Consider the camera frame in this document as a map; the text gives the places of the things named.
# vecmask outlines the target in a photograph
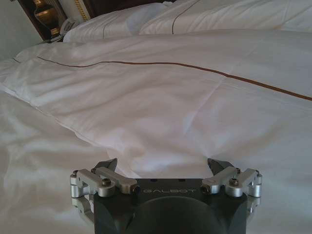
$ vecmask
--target wall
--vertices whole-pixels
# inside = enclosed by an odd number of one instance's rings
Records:
[[[0,60],[41,41],[18,1],[0,0]]]

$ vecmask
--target brown piping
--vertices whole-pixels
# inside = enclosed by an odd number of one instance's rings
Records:
[[[201,70],[201,71],[217,73],[217,74],[220,74],[220,75],[225,76],[225,77],[227,77],[227,78],[237,79],[237,80],[240,80],[240,81],[243,81],[243,82],[246,82],[246,83],[250,83],[250,84],[254,84],[254,85],[257,85],[257,86],[266,88],[266,89],[271,89],[271,90],[274,90],[274,91],[277,91],[277,92],[280,92],[280,93],[284,93],[284,94],[288,94],[288,95],[291,95],[291,96],[294,96],[294,97],[297,97],[297,98],[301,98],[301,99],[305,99],[305,100],[312,101],[312,97],[305,96],[305,95],[301,95],[301,94],[297,94],[297,93],[294,93],[294,92],[291,92],[291,91],[288,91],[288,90],[285,90],[285,89],[280,89],[280,88],[277,88],[277,87],[274,87],[274,86],[271,86],[271,85],[268,85],[268,84],[264,84],[264,83],[261,83],[261,82],[258,82],[258,81],[252,80],[252,79],[247,79],[247,78],[243,78],[243,77],[238,77],[238,76],[234,76],[234,75],[231,75],[231,74],[227,74],[227,73],[224,73],[224,72],[221,72],[221,71],[218,71],[218,70],[213,70],[213,69],[204,68],[204,67],[198,67],[198,66],[194,66],[194,65],[190,65],[190,64],[185,64],[185,63],[179,63],[179,62],[123,62],[123,61],[101,61],[101,62],[93,63],[93,64],[90,64],[90,65],[77,66],[77,65],[67,65],[67,64],[55,62],[55,61],[52,61],[52,60],[48,60],[48,59],[45,59],[45,58],[41,58],[41,57],[39,57],[39,56],[37,56],[37,57],[38,57],[39,59],[41,59],[41,60],[44,60],[44,61],[47,61],[47,62],[52,62],[52,63],[58,64],[58,65],[61,65],[61,66],[65,66],[65,67],[77,67],[77,68],[91,67],[91,66],[95,66],[95,65],[100,64],[100,63],[120,63],[120,64],[128,64],[128,65],[153,65],[153,64],[163,64],[163,65],[176,65],[176,66],[182,66],[182,67],[190,67],[190,68],[198,69],[198,70]]]
[[[20,63],[20,61],[18,61],[17,59],[15,59],[15,58],[12,58],[15,62],[18,62],[18,63]]]
[[[194,6],[196,3],[198,3],[200,0],[197,0],[196,2],[194,2],[192,5],[190,5],[188,8],[186,8],[184,11],[182,11],[180,14],[177,15],[177,17],[175,17],[173,23],[172,23],[172,35],[174,35],[174,25],[176,22],[176,19],[179,18],[183,13],[185,13],[188,9],[190,9],[192,6]]]

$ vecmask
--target screw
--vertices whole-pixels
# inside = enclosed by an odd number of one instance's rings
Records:
[[[230,179],[230,185],[237,186],[238,185],[238,180],[236,178]]]
[[[130,187],[131,194],[137,195],[141,191],[140,186],[134,185]]]
[[[77,176],[78,170],[73,171],[73,176]]]
[[[104,186],[109,186],[109,185],[111,185],[111,183],[112,183],[112,181],[109,178],[105,178],[102,180],[102,185],[104,185]]]
[[[210,194],[211,191],[210,191],[210,187],[206,187],[206,186],[201,186],[200,187],[200,190],[203,194]]]

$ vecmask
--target logo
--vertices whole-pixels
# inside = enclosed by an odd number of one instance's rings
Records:
[[[151,194],[151,193],[162,193],[162,194],[167,194],[167,193],[181,193],[181,194],[185,194],[185,193],[194,193],[194,191],[196,191],[196,189],[144,189],[143,192],[146,194]]]

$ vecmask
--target pillow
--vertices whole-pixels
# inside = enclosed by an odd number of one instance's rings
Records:
[[[312,32],[311,0],[177,0],[140,34],[182,34],[210,29]]]
[[[113,11],[88,20],[70,30],[64,42],[83,42],[97,39],[137,35],[143,24],[167,8],[168,4],[151,3]]]

